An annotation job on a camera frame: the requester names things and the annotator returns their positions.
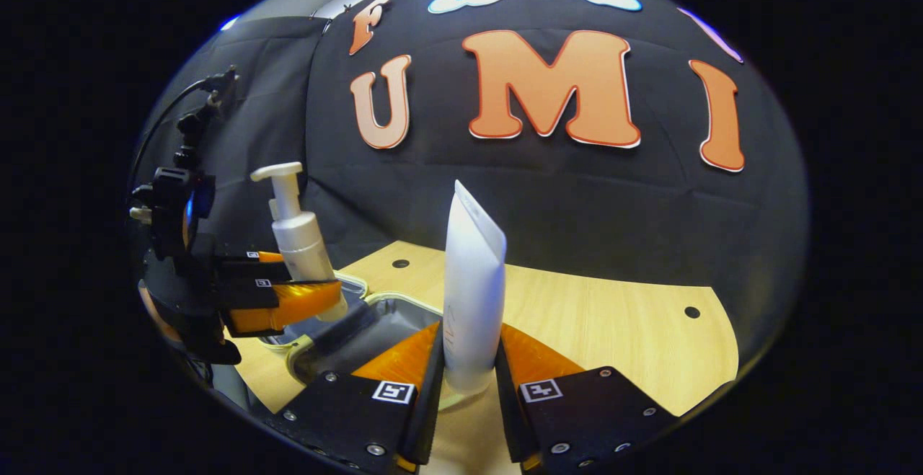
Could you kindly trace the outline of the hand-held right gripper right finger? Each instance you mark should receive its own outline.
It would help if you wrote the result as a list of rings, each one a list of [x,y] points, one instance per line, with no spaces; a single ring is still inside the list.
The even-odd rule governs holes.
[[[495,379],[511,460],[524,474],[613,474],[679,417],[611,366],[586,370],[504,324]]]

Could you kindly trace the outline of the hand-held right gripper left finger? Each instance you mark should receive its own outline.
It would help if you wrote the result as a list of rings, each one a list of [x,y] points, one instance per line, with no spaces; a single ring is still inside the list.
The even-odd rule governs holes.
[[[429,462],[443,367],[442,324],[430,324],[355,373],[320,373],[262,422],[340,473],[416,474]]]

